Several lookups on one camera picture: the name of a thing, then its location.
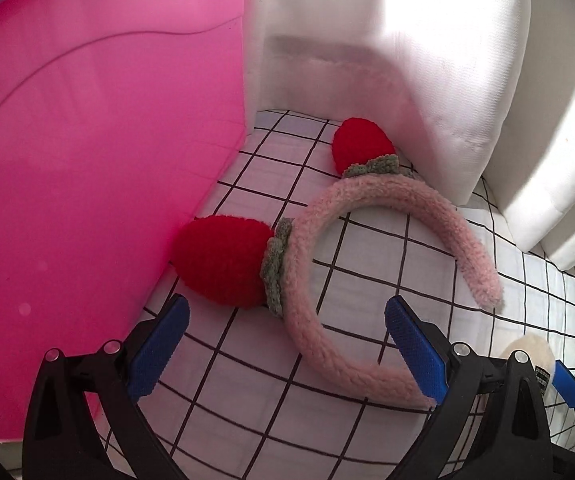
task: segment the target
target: headband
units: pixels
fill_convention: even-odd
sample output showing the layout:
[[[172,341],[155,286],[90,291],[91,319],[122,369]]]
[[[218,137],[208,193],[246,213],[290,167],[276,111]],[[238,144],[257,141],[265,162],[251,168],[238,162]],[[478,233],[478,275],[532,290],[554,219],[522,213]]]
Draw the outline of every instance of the headband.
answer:
[[[467,221],[436,190],[399,171],[392,142],[375,123],[352,118],[334,134],[331,152],[343,178],[328,187],[298,218],[263,222],[232,216],[196,219],[181,228],[172,261],[183,282],[218,304],[250,308],[267,304],[282,317],[303,358],[349,393],[377,402],[426,408],[407,368],[354,361],[328,338],[309,295],[314,246],[339,215],[363,206],[410,214],[433,230],[456,258],[477,304],[500,306],[499,275]]]

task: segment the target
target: small label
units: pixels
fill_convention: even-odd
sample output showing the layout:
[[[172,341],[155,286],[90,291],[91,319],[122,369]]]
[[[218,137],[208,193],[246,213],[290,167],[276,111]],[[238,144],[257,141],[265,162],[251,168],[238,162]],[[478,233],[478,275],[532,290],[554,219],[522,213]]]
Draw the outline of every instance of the small label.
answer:
[[[535,366],[534,372],[536,374],[536,381],[538,382],[538,387],[541,390],[541,396],[544,396],[545,389],[547,388],[547,383],[550,382],[550,373],[547,370],[543,370],[539,366]]]

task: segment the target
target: pink wall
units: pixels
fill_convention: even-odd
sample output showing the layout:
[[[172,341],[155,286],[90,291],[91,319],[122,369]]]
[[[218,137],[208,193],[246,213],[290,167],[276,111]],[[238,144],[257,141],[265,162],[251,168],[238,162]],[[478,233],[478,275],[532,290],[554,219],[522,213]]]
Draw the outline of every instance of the pink wall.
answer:
[[[0,439],[125,336],[244,136],[243,0],[0,4]]]

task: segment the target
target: wrinkled white fabric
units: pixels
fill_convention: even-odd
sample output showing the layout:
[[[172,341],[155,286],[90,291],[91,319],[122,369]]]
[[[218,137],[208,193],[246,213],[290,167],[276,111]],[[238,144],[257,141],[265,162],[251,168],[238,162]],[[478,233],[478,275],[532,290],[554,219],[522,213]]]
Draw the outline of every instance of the wrinkled white fabric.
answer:
[[[467,201],[514,94],[529,0],[246,1],[267,6],[246,11],[246,49],[262,52],[247,57],[250,114],[371,119],[429,184]],[[401,120],[401,81],[424,128]]]
[[[514,241],[575,265],[575,0],[532,0],[514,101],[485,171]]]

